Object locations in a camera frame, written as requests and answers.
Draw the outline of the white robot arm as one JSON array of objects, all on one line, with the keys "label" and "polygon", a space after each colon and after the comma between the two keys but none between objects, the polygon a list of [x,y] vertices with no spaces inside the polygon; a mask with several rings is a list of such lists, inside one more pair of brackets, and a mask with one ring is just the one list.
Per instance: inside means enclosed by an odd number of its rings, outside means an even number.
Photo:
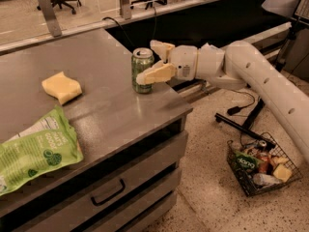
[{"label": "white robot arm", "polygon": [[251,43],[235,41],[224,50],[210,44],[198,48],[151,41],[160,60],[136,77],[140,85],[204,79],[211,85],[237,90],[250,85],[309,161],[309,97],[299,90]]}]

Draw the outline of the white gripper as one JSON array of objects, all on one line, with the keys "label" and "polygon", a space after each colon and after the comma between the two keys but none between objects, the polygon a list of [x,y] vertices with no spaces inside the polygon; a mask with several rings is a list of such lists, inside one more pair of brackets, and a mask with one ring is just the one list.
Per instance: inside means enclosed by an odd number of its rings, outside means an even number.
[{"label": "white gripper", "polygon": [[187,81],[195,77],[198,55],[196,46],[180,45],[175,47],[171,43],[151,40],[150,47],[162,61],[158,61],[136,76],[136,82],[139,85],[166,82],[173,76],[178,80]]}]

